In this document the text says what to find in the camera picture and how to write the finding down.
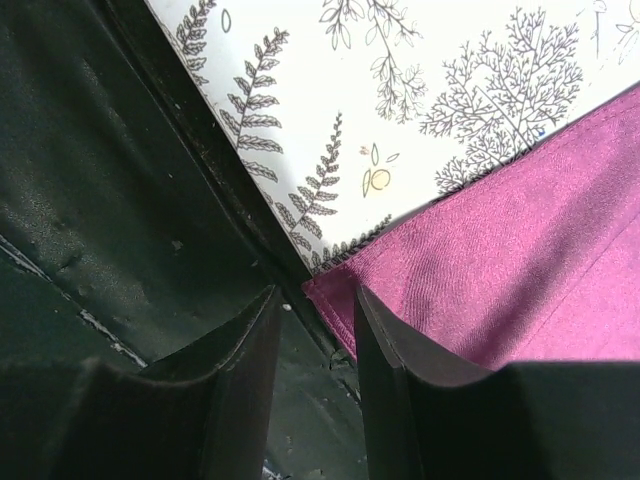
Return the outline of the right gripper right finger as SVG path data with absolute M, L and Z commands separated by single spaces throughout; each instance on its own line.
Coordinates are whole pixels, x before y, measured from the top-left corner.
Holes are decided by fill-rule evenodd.
M 639 367 L 469 362 L 369 289 L 354 305 L 373 479 L 635 479 Z

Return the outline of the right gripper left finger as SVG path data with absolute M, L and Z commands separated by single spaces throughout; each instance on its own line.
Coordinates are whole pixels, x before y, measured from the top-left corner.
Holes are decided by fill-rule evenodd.
M 5 479 L 257 479 L 280 339 L 269 286 L 220 327 L 129 373 L 98 358 L 1 367 Z

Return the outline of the purple satin napkin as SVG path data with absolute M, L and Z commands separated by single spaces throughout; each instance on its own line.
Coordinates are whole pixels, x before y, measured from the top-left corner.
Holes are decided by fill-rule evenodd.
M 639 93 L 393 228 L 304 290 L 354 352 L 367 287 L 487 368 L 639 357 Z

